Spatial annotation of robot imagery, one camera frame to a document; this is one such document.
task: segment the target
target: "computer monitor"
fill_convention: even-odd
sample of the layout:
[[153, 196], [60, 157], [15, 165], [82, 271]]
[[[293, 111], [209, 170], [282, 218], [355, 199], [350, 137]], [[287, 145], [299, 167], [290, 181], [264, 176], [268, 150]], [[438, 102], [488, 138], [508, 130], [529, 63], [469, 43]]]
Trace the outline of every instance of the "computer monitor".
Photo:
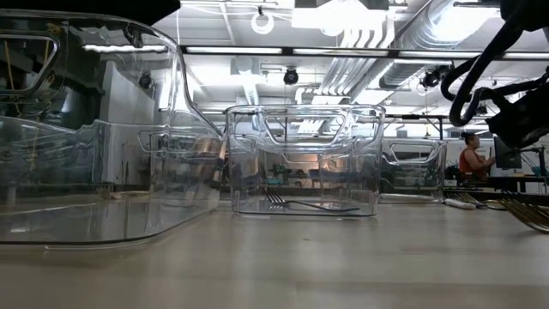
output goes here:
[[496, 167], [503, 169], [520, 169], [522, 168], [521, 153], [515, 151], [507, 145], [499, 137], [494, 137], [494, 147], [496, 151]]

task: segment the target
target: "desk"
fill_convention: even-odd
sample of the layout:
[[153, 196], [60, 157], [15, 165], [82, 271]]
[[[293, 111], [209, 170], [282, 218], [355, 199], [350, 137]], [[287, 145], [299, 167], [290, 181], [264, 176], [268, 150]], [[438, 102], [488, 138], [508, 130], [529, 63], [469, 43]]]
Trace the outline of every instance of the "desk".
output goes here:
[[522, 177], [490, 177], [488, 186], [494, 189], [517, 192], [516, 184], [520, 185], [520, 192], [526, 192], [526, 183], [544, 184], [546, 179], [535, 175], [526, 175]]

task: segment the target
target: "fork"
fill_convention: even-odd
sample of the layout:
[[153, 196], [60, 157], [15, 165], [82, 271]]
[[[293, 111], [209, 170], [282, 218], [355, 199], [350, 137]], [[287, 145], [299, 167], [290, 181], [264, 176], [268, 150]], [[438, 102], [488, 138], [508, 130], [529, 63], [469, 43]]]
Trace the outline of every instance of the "fork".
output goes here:
[[360, 210], [359, 208], [350, 208], [350, 209], [329, 209], [326, 207], [318, 206], [311, 203], [304, 203], [300, 201], [286, 201], [284, 198], [282, 198], [276, 191], [272, 191], [268, 188], [265, 188], [265, 195], [267, 196], [267, 199], [274, 205], [274, 208], [269, 208], [269, 210], [276, 211], [280, 208], [287, 208], [290, 209], [289, 203], [297, 203], [304, 206], [308, 206], [314, 209], [324, 210], [332, 213], [346, 213], [351, 211]]

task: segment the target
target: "black cable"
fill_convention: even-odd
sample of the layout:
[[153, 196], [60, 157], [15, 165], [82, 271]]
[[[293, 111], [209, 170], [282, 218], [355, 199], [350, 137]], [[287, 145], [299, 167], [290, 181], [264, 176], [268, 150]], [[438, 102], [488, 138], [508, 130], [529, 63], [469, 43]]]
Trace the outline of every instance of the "black cable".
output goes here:
[[[478, 57], [468, 60], [462, 65], [458, 66], [455, 70], [452, 70], [441, 85], [441, 91], [443, 96], [448, 100], [453, 100], [453, 104], [449, 114], [450, 122], [455, 126], [463, 126], [467, 124], [473, 116], [476, 114], [476, 110], [481, 100], [488, 100], [496, 98], [499, 103], [504, 105], [504, 96], [508, 94], [514, 94], [517, 89], [524, 88], [529, 90], [534, 83], [525, 82], [522, 84], [503, 87], [500, 89], [494, 89], [492, 91], [485, 91], [486, 88], [480, 88], [475, 90], [475, 93], [471, 95], [474, 85], [480, 79], [482, 74], [492, 60], [511, 48], [521, 37], [523, 28], [519, 25], [520, 17], [524, 14], [527, 8], [527, 1], [521, 2], [517, 5], [514, 14], [505, 22], [504, 26], [499, 30], [496, 37], [490, 42], [488, 47]], [[449, 92], [449, 86], [455, 82], [460, 76], [468, 73], [467, 77], [460, 86], [457, 94]], [[468, 109], [462, 117], [462, 109], [466, 102], [471, 101]]]

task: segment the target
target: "ventilation duct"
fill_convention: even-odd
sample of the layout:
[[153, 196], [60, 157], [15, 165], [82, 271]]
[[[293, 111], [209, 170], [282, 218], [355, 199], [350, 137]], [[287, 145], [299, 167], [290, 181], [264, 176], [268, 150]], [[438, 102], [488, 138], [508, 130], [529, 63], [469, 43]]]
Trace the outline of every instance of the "ventilation duct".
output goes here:
[[[407, 50], [453, 49], [476, 32], [496, 12], [494, 8], [454, 7], [454, 2], [455, 0], [431, 0], [416, 21], [391, 47]], [[378, 60], [371, 66], [368, 76], [360, 83], [361, 87], [357, 87], [352, 97], [355, 100], [368, 100], [371, 95], [361, 94], [361, 89], [383, 88], [385, 93], [375, 98], [381, 98], [380, 100], [368, 101], [379, 103], [392, 94], [388, 90], [402, 87], [423, 67], [423, 64], [399, 64], [394, 60]]]
[[[395, 38], [395, 22], [386, 17], [372, 30], [346, 31], [341, 47], [386, 48]], [[348, 95], [356, 88], [368, 69], [374, 64], [373, 59], [348, 58], [334, 59], [327, 75], [319, 88], [321, 94]]]
[[254, 76], [260, 75], [259, 60], [251, 57], [234, 58], [231, 60], [231, 75], [242, 76], [242, 86], [248, 105], [258, 105], [259, 96]]

